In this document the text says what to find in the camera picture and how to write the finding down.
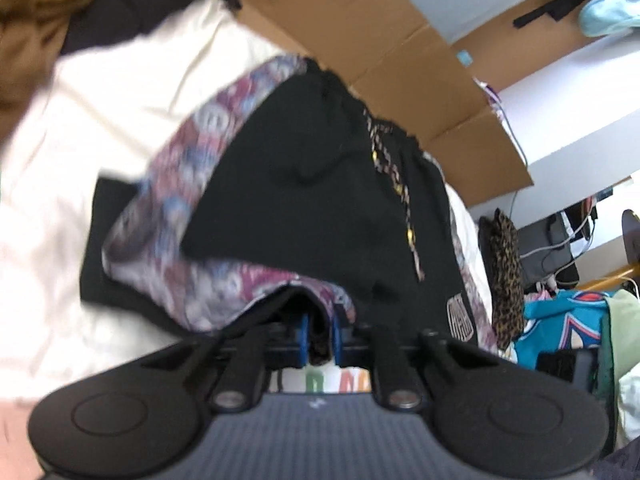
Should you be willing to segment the brown garment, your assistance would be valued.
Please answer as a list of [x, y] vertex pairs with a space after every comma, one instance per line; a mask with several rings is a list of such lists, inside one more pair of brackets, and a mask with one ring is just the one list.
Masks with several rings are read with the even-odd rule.
[[46, 82], [72, 17], [92, 0], [1, 0], [1, 137], [6, 139]]

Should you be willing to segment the black patterned drawstring shorts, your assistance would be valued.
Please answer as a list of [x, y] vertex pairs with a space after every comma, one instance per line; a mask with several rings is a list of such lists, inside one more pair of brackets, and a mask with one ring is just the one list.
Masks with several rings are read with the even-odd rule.
[[99, 178], [82, 300], [175, 333], [307, 312], [491, 351], [438, 162], [311, 58], [278, 55], [202, 104], [139, 181]]

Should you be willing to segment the leopard print garment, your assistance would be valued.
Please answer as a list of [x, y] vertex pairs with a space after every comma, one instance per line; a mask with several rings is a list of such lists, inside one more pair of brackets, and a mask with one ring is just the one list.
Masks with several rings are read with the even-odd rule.
[[506, 350], [523, 333], [524, 286], [518, 232], [499, 208], [478, 222], [478, 239], [492, 301], [491, 326], [499, 350]]

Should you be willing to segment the white bed sheet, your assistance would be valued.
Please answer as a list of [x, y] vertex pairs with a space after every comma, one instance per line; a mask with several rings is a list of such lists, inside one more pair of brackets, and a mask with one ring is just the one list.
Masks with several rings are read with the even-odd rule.
[[1, 159], [1, 474], [30, 478], [27, 419], [77, 379], [208, 333], [292, 286], [314, 313], [354, 318], [343, 289], [224, 264], [204, 306], [148, 297], [102, 268], [106, 233], [145, 169], [207, 98], [281, 55], [221, 0], [148, 36], [63, 58]]

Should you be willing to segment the grey laptop bag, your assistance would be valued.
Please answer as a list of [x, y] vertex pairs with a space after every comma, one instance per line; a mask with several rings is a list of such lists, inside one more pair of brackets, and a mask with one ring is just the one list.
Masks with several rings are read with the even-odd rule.
[[525, 288], [542, 283], [574, 260], [572, 244], [592, 240], [598, 213], [571, 206], [516, 231]]

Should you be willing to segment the brown cardboard box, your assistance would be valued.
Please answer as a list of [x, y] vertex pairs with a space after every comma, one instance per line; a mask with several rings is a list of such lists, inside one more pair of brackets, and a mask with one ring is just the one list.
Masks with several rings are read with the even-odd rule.
[[334, 70], [475, 206], [533, 180], [485, 92], [410, 0], [241, 0], [241, 23]]

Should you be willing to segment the light green towel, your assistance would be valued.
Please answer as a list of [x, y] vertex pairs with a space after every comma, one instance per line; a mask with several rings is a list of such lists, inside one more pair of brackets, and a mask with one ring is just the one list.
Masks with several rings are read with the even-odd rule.
[[626, 410], [639, 411], [639, 299], [621, 289], [606, 297], [606, 305], [599, 356], [602, 382]]

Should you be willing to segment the blue cartoon print cloth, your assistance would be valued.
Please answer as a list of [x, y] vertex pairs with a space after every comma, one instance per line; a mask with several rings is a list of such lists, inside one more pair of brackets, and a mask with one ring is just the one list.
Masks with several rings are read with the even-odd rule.
[[591, 392], [607, 316], [605, 292], [561, 290], [550, 299], [529, 302], [525, 330], [514, 342], [516, 362]]

